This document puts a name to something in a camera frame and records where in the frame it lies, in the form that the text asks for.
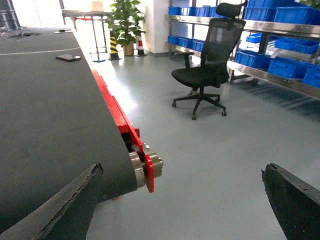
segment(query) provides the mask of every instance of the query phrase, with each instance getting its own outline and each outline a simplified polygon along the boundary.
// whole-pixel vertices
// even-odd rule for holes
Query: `green leaves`
[[[320,10],[320,0],[301,0],[299,3]]]
[[[136,43],[142,31],[139,22],[145,21],[145,14],[136,7],[139,0],[113,0],[110,5],[113,12],[113,32],[118,44],[122,47],[130,42]]]

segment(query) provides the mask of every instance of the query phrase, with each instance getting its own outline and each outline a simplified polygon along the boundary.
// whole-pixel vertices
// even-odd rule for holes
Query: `armrest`
[[[189,69],[190,68],[190,61],[189,61],[189,56],[195,54],[194,52],[176,52],[174,55],[176,56],[183,56],[184,57],[184,63],[185,63],[185,68]]]

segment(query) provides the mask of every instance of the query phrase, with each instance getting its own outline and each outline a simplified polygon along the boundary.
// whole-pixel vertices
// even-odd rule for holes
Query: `gray conveyor belt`
[[[92,164],[104,171],[100,201],[137,189],[128,150],[76,38],[56,30],[0,37],[0,233]],[[11,54],[63,49],[72,50]],[[55,58],[62,54],[82,59]]]

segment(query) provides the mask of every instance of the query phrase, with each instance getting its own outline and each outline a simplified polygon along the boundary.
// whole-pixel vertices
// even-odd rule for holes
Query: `potted plant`
[[[138,0],[113,0],[110,5],[113,13],[113,24],[110,27],[113,29],[116,42],[123,47],[125,56],[134,55],[134,43],[138,41],[137,36],[143,32],[139,22],[146,18],[137,8],[139,4]]]

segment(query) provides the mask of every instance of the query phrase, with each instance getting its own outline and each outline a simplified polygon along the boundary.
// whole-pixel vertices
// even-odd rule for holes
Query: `white line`
[[[70,48],[70,49],[61,49],[61,50],[49,50],[49,51],[29,51],[29,52],[14,52],[14,53],[0,53],[0,56],[5,55],[23,55],[23,54],[45,54],[45,53],[54,53],[54,52],[63,52],[79,49],[80,47]]]

